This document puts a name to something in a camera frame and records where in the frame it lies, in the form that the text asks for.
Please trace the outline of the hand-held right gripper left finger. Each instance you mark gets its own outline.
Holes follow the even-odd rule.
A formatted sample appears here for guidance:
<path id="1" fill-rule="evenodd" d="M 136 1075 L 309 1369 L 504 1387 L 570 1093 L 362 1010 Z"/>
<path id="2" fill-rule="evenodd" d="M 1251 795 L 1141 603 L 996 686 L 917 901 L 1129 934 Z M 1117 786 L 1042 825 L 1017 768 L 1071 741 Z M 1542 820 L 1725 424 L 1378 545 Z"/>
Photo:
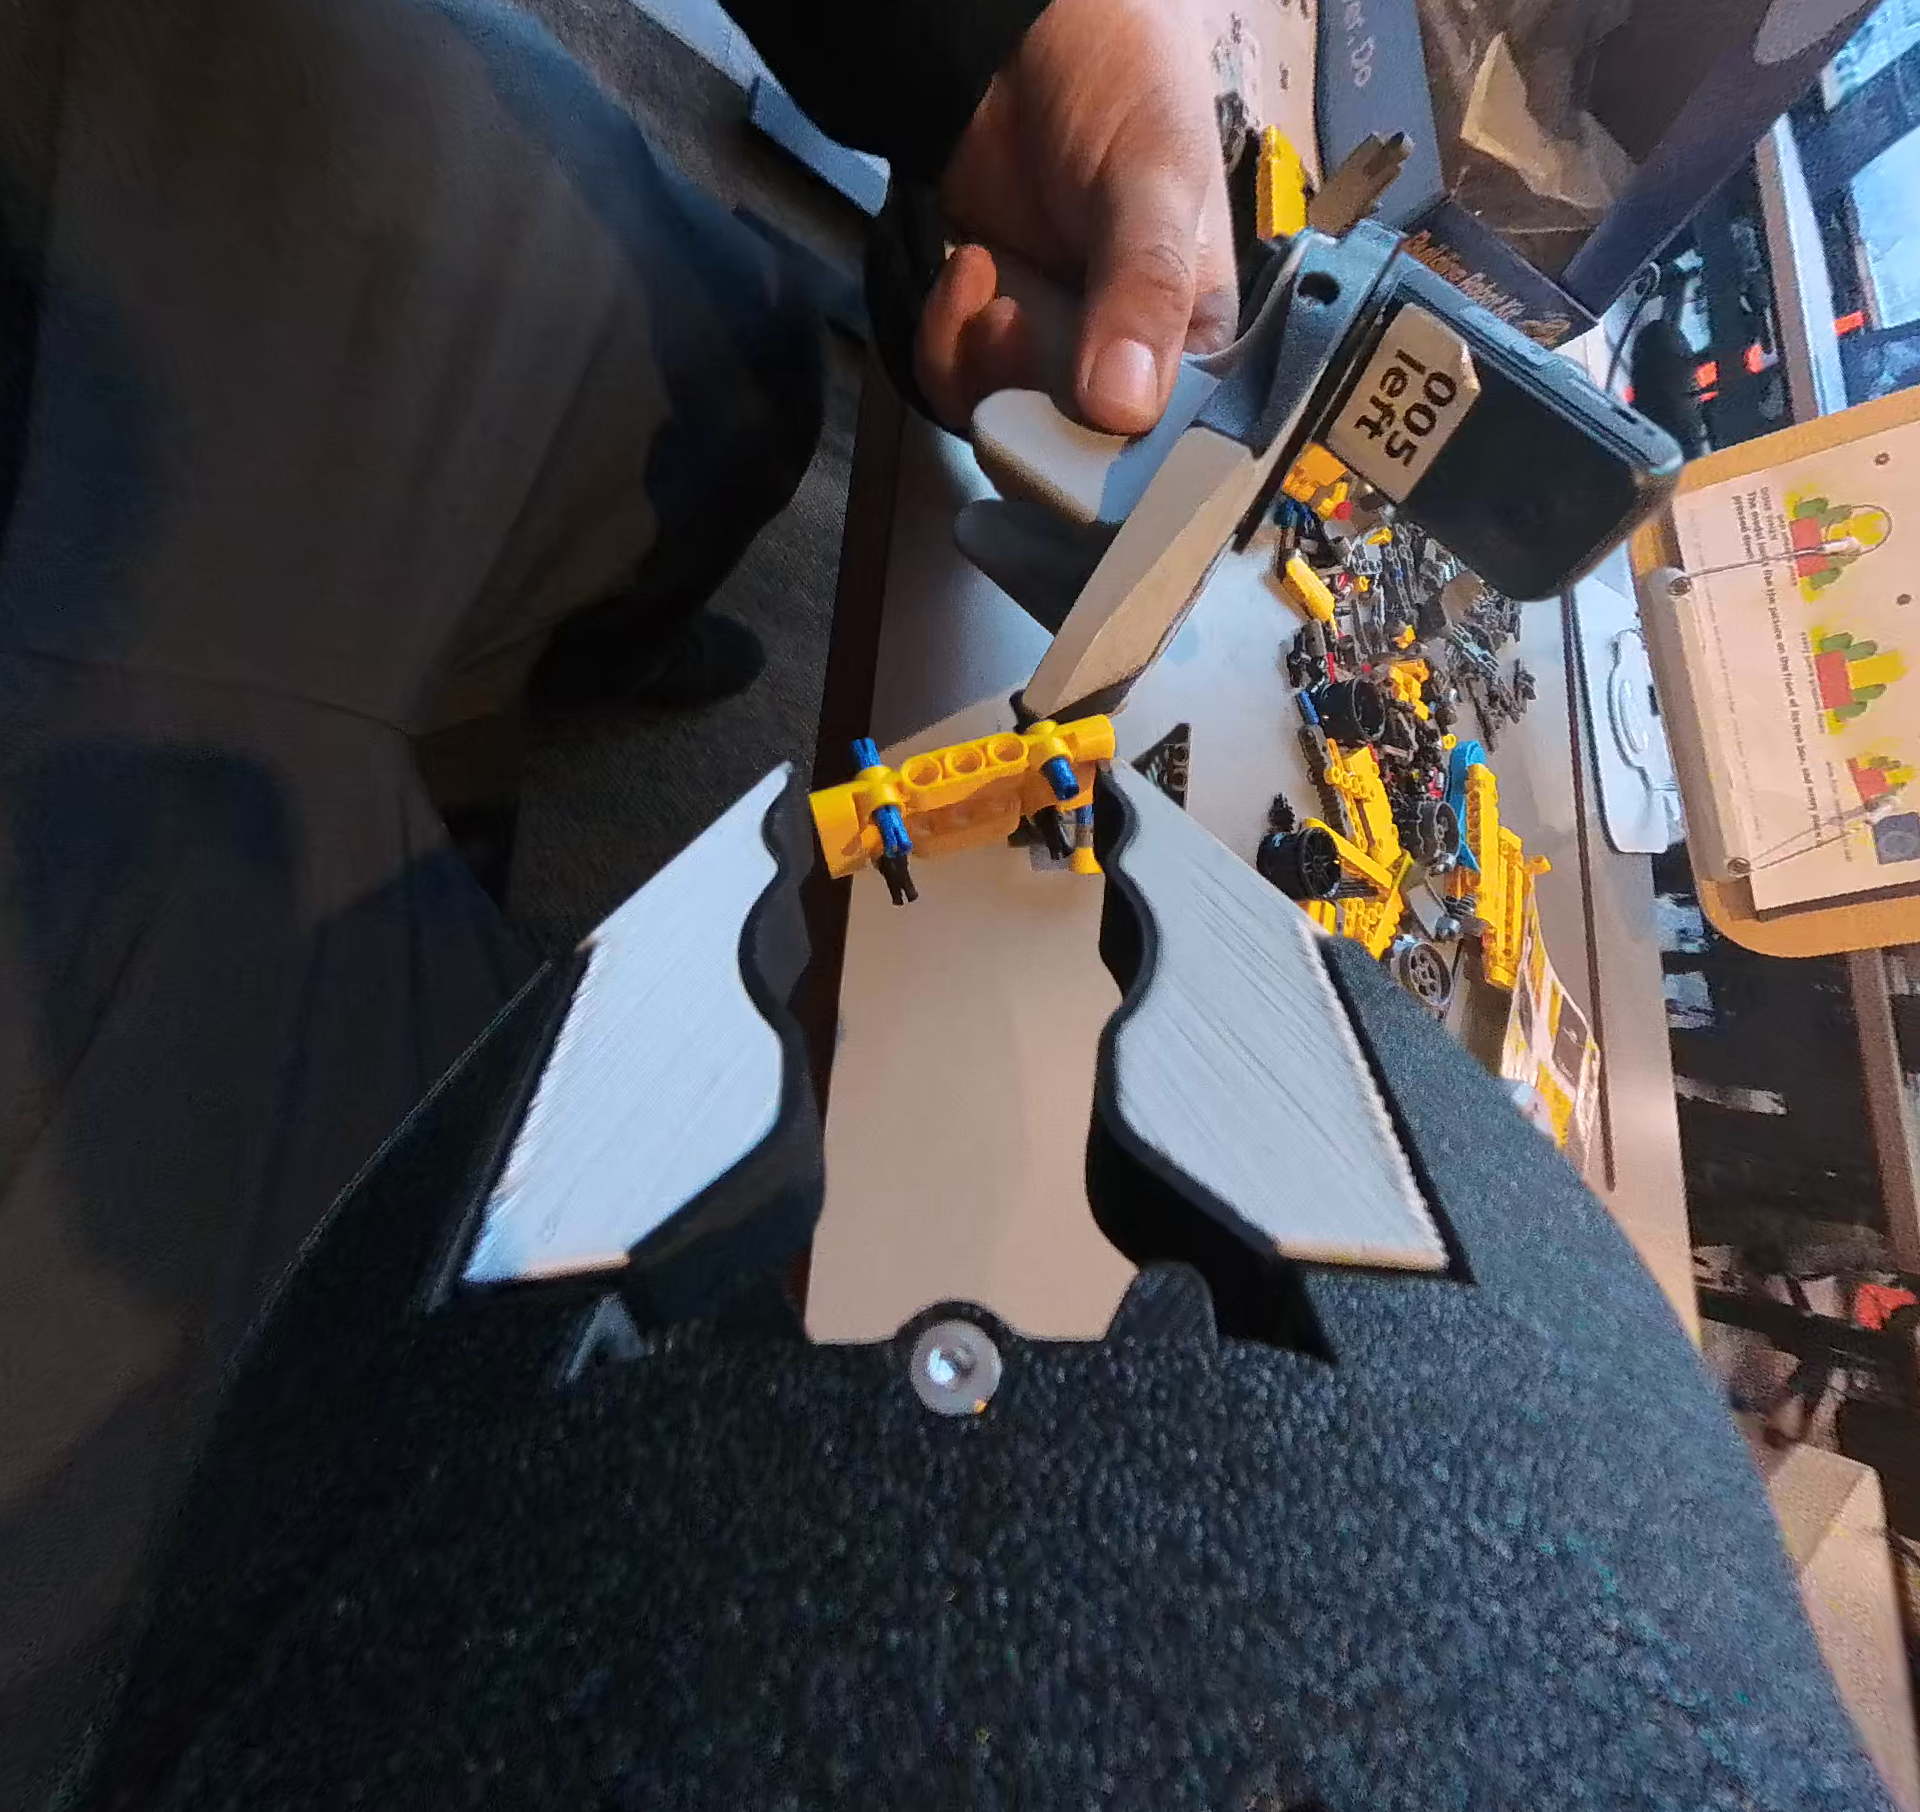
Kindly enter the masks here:
<path id="1" fill-rule="evenodd" d="M 811 1245 L 807 866 L 805 786 L 778 764 L 580 939 L 462 1252 L 467 1287 L 707 1287 Z"/>

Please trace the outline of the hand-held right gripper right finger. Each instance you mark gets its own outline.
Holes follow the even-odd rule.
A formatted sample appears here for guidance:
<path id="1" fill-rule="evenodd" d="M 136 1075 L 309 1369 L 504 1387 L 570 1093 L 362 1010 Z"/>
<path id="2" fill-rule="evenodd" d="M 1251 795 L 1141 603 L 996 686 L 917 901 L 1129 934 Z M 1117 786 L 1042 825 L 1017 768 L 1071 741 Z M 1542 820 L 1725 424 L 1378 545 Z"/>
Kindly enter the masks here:
<path id="1" fill-rule="evenodd" d="M 1106 1139 L 1255 1252 L 1442 1269 L 1315 920 L 1132 764 L 1099 779 L 1094 838 L 1117 987 L 1091 1105 Z"/>

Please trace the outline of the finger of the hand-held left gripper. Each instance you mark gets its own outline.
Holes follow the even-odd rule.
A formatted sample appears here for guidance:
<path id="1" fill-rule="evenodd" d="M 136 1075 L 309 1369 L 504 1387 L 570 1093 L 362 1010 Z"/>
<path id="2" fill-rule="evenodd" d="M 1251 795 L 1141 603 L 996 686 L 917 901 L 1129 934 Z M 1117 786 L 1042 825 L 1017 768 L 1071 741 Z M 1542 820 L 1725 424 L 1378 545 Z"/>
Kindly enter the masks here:
<path id="1" fill-rule="evenodd" d="M 1272 446 L 1242 433 L 1257 419 L 1242 354 L 1190 358 L 1164 410 L 1184 430 L 1114 439 L 1072 424 L 1042 391 L 1012 393 L 1012 485 L 1056 507 L 1072 530 L 1108 503 L 1126 513 L 1079 588 L 1018 694 L 1038 720 L 1111 712 L 1164 649 L 1215 561 L 1261 509 Z"/>

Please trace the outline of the yellow brick panel with pins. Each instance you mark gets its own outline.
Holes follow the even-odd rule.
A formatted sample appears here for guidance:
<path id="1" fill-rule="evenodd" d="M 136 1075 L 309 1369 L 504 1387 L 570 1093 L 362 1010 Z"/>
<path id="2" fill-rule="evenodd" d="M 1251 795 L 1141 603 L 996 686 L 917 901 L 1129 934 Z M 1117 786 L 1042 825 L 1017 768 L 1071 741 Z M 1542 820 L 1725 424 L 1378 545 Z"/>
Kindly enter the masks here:
<path id="1" fill-rule="evenodd" d="M 1030 720 L 884 761 L 869 737 L 850 744 L 850 779 L 814 789 L 811 825 L 826 872 L 877 872 L 893 907 L 917 898 L 917 863 L 1026 843 L 1097 875 L 1097 776 L 1114 761 L 1114 720 Z"/>

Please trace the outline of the person's left hand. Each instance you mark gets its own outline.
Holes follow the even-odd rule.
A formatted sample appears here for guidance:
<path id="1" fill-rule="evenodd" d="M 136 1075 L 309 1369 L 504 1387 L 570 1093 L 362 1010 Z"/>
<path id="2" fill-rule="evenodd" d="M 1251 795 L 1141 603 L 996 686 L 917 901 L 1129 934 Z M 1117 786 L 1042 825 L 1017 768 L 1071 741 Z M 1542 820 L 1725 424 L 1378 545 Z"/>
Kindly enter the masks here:
<path id="1" fill-rule="evenodd" d="M 954 251 L 915 330 L 939 427 L 1047 381 L 1030 314 L 997 290 L 1017 257 L 1079 293 L 1066 409 L 1141 436 L 1190 351 L 1236 330 L 1212 72 L 1190 0 L 1048 0 L 997 69 L 936 188 Z"/>

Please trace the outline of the white rounded plastic object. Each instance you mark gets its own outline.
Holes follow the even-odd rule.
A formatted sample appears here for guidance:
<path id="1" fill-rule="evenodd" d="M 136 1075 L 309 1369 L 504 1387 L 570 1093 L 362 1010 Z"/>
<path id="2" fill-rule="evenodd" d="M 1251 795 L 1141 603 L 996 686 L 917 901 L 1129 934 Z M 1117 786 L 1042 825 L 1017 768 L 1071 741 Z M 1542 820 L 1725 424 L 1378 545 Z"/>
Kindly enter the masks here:
<path id="1" fill-rule="evenodd" d="M 1683 841 L 1683 807 L 1638 613 L 1585 580 L 1571 628 L 1604 838 L 1619 856 L 1664 856 Z"/>

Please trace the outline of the yellow striped sticker sheet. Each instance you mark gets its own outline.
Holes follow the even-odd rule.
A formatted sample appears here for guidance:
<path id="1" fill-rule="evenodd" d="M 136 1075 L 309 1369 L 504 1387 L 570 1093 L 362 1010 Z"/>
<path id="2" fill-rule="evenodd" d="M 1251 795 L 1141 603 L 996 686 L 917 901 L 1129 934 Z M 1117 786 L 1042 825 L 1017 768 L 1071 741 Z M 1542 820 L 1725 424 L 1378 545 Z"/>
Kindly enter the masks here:
<path id="1" fill-rule="evenodd" d="M 1600 1053 L 1589 1017 L 1548 956 L 1531 910 L 1524 917 L 1497 1072 L 1524 1117 L 1576 1172 L 1585 1172 L 1598 1124 Z"/>

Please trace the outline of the pile of loose brick pieces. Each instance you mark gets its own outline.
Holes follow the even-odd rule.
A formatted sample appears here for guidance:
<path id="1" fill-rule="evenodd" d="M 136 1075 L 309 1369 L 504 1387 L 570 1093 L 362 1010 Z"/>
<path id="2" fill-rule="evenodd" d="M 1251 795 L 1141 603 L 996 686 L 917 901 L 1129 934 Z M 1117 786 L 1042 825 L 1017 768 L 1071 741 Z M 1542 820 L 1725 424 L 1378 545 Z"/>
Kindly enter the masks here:
<path id="1" fill-rule="evenodd" d="M 1518 983 L 1551 866 L 1503 820 L 1489 765 L 1537 694 L 1521 606 L 1322 445 L 1294 457 L 1267 524 L 1316 811 L 1275 795 L 1255 866 L 1446 1023 L 1464 975 Z"/>

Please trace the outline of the yellow black brick vehicle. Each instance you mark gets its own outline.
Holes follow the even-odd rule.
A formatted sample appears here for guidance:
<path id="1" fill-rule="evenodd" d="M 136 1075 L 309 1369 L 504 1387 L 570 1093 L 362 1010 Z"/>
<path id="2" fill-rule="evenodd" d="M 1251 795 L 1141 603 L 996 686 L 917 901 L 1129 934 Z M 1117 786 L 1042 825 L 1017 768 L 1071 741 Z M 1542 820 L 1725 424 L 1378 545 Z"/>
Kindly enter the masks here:
<path id="1" fill-rule="evenodd" d="M 1308 188 L 1297 150 L 1264 129 L 1255 154 L 1255 238 L 1261 245 L 1294 241 L 1315 230 L 1346 235 L 1358 220 L 1373 214 L 1381 196 L 1398 181 L 1413 144 L 1406 135 L 1364 135 L 1357 150 L 1327 172 L 1321 188 Z"/>

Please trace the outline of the blue cardboard box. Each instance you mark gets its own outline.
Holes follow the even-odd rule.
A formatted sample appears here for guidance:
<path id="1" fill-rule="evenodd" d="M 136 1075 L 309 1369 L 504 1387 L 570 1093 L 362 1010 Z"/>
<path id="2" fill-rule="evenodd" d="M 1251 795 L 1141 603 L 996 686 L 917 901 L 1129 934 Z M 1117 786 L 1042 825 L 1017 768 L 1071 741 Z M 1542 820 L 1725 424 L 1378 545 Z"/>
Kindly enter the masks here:
<path id="1" fill-rule="evenodd" d="M 1881 0 L 1321 0 L 1316 144 L 1410 147 L 1378 218 L 1518 330 L 1619 300 Z"/>

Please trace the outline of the white building instruction booklet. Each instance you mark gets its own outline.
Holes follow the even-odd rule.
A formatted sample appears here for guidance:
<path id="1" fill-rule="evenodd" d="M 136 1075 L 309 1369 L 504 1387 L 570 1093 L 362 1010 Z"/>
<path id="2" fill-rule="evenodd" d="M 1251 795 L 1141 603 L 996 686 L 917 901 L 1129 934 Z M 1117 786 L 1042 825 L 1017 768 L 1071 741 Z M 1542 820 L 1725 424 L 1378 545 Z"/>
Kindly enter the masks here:
<path id="1" fill-rule="evenodd" d="M 1212 72 L 1221 157 L 1275 129 L 1308 188 L 1322 180 L 1315 124 L 1316 0 L 1191 0 Z"/>

